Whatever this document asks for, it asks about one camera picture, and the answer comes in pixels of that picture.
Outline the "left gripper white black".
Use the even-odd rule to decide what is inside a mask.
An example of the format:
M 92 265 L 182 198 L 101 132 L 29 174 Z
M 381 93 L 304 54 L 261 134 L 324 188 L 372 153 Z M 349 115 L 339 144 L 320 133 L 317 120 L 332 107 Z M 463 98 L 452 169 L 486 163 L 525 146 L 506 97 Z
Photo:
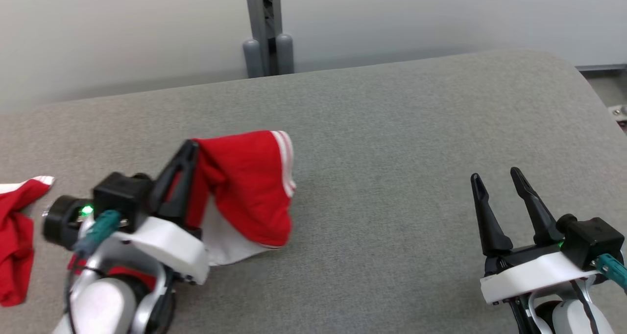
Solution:
M 205 283 L 210 273 L 207 249 L 202 240 L 181 228 L 187 218 L 198 153 L 199 145 L 193 140 L 181 145 L 148 196 L 153 216 L 134 233 L 113 233 L 98 248 L 98 264 L 123 266 L 154 277 L 166 266 L 198 285 Z

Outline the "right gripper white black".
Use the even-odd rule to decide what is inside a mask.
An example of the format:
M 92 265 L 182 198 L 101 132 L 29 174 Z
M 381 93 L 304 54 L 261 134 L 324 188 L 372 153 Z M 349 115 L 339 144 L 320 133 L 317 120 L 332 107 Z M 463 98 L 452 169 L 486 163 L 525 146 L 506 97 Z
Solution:
M 471 185 L 484 263 L 480 290 L 484 302 L 492 304 L 522 294 L 546 289 L 600 272 L 580 269 L 560 250 L 563 234 L 557 222 L 531 184 L 517 167 L 510 169 L 518 196 L 522 198 L 534 229 L 533 242 L 513 249 L 489 204 L 489 193 L 479 174 L 473 173 Z

